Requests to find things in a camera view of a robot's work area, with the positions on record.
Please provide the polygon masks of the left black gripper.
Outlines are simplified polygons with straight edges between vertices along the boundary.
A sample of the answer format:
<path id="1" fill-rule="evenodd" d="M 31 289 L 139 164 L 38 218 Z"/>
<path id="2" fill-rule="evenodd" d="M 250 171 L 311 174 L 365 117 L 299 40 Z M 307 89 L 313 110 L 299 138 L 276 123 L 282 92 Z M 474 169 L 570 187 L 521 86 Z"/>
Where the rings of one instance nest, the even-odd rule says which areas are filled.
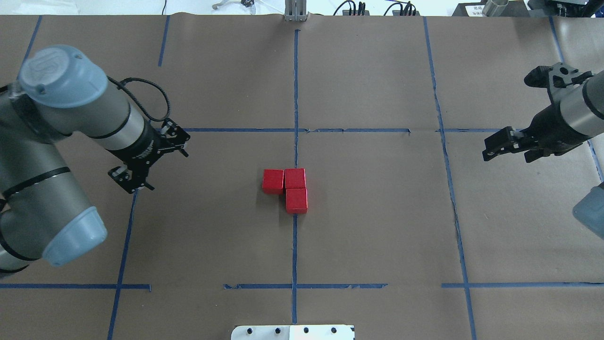
<path id="1" fill-rule="evenodd" d="M 130 194 L 140 188 L 153 191 L 153 185 L 147 182 L 151 166 L 165 153 L 179 151 L 189 157 L 185 150 L 190 134 L 171 119 L 163 122 L 158 131 L 150 122 L 143 120 L 142 135 L 134 144 L 124 149 L 110 151 L 123 164 L 108 171 L 108 176 Z"/>

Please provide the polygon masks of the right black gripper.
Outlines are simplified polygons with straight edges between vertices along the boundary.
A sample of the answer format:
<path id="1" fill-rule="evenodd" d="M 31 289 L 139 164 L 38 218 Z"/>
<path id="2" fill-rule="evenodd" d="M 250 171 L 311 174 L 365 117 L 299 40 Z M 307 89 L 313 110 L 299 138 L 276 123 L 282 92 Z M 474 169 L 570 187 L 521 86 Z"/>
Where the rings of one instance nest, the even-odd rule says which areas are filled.
<path id="1" fill-rule="evenodd" d="M 522 130 L 502 128 L 485 139 L 483 160 L 505 153 L 524 153 L 527 163 L 561 156 L 595 136 L 595 92 L 592 71 L 581 72 L 564 62 L 539 65 L 524 78 L 527 86 L 545 88 L 550 105 Z"/>

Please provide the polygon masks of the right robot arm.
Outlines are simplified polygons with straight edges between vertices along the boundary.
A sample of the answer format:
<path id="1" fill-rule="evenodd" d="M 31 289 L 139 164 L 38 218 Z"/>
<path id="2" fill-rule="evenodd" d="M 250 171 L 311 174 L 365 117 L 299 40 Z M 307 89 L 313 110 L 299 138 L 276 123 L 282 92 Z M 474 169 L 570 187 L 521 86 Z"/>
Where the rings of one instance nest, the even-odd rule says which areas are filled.
<path id="1" fill-rule="evenodd" d="M 550 105 L 536 114 L 527 128 L 507 126 L 487 137 L 484 161 L 505 153 L 524 153 L 527 163 L 561 156 L 603 133 L 603 72 L 581 72 L 559 62 L 535 67 L 524 83 L 545 88 Z"/>

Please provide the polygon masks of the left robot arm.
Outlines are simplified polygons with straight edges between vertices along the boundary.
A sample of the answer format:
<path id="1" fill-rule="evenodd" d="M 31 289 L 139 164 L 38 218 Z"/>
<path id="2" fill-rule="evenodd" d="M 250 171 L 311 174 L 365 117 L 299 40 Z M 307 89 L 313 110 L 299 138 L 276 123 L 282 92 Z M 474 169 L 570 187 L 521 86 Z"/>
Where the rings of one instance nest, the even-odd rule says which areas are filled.
<path id="1" fill-rule="evenodd" d="M 39 50 L 17 80 L 1 88 L 1 277 L 43 259 L 65 265 L 107 237 L 97 208 L 56 143 L 82 133 L 122 165 L 108 175 L 126 192 L 153 187 L 151 166 L 166 153 L 186 155 L 190 140 L 166 114 L 160 129 L 140 101 L 83 52 L 69 45 Z"/>

